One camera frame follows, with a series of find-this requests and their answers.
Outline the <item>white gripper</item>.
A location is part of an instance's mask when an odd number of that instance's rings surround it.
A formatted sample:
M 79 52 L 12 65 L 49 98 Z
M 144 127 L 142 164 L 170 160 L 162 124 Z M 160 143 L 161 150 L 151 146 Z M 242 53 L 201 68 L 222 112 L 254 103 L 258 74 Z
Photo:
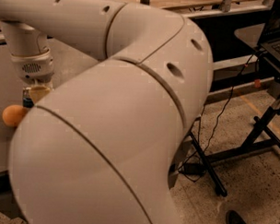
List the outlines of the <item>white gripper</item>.
M 17 76 L 27 84 L 49 83 L 53 76 L 54 66 L 51 51 L 32 56 L 11 56 Z M 30 99 L 36 104 L 47 96 L 52 89 L 45 86 L 27 88 Z

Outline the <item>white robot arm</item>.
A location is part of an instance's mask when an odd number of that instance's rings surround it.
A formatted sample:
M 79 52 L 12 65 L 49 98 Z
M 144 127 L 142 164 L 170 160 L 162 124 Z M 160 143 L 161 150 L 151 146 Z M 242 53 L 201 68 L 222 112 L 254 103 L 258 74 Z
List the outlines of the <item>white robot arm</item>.
M 0 0 L 95 66 L 32 107 L 8 154 L 29 224 L 182 224 L 169 168 L 203 108 L 213 56 L 190 19 L 116 0 Z

